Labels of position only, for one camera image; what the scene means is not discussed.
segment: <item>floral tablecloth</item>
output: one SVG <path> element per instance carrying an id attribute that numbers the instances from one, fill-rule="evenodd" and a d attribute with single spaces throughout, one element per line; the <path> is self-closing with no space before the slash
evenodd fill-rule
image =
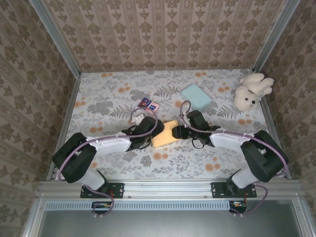
<path id="1" fill-rule="evenodd" d="M 76 132 L 94 137 L 130 127 L 130 113 L 144 97 L 160 104 L 159 119 L 177 119 L 181 124 L 180 92 L 193 83 L 213 100 L 202 111 L 210 124 L 242 133 L 267 130 L 261 107 L 243 113 L 233 105 L 239 79 L 250 72 L 241 69 L 82 74 L 67 139 Z M 156 149 L 96 156 L 91 168 L 100 170 L 108 179 L 208 179 L 227 178 L 244 165 L 243 155 L 235 151 L 212 147 L 197 150 L 191 140 L 182 140 Z"/>

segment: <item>light blue box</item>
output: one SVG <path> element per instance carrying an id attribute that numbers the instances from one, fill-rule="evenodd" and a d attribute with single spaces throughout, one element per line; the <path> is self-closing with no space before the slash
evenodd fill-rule
<path id="1" fill-rule="evenodd" d="M 212 103 L 212 99 L 195 84 L 181 91 L 181 97 L 184 100 L 189 100 L 192 108 L 199 111 Z"/>

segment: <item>stuffed animal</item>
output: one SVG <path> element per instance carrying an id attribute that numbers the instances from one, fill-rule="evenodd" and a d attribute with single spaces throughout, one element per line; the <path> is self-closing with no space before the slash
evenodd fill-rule
<path id="1" fill-rule="evenodd" d="M 264 78 L 262 73 L 253 73 L 240 79 L 242 85 L 235 92 L 234 105 L 240 111 L 255 109 L 265 95 L 272 92 L 274 80 Z"/>

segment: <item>vent grille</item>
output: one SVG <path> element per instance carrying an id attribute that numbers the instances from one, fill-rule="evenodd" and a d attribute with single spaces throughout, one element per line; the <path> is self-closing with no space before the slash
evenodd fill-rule
<path id="1" fill-rule="evenodd" d="M 92 210 L 95 201 L 48 201 L 46 211 Z M 229 210 L 229 201 L 116 201 L 113 210 Z"/>

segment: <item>mounting plate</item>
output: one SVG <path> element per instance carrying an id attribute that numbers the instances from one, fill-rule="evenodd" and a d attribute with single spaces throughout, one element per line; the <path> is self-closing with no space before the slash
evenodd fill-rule
<path id="1" fill-rule="evenodd" d="M 109 196 L 113 196 L 113 198 L 123 198 L 124 183 L 109 183 L 109 187 L 106 191 L 106 194 Z M 95 194 L 89 191 L 85 186 L 82 186 L 81 188 L 80 197 L 81 198 L 105 198 L 102 195 Z"/>
<path id="2" fill-rule="evenodd" d="M 211 191 L 213 198 L 245 198 L 245 194 L 247 198 L 256 198 L 256 188 L 255 186 L 248 185 L 244 189 L 240 190 L 239 195 L 233 196 L 231 192 L 227 189 L 226 182 L 214 182 L 211 183 Z"/>

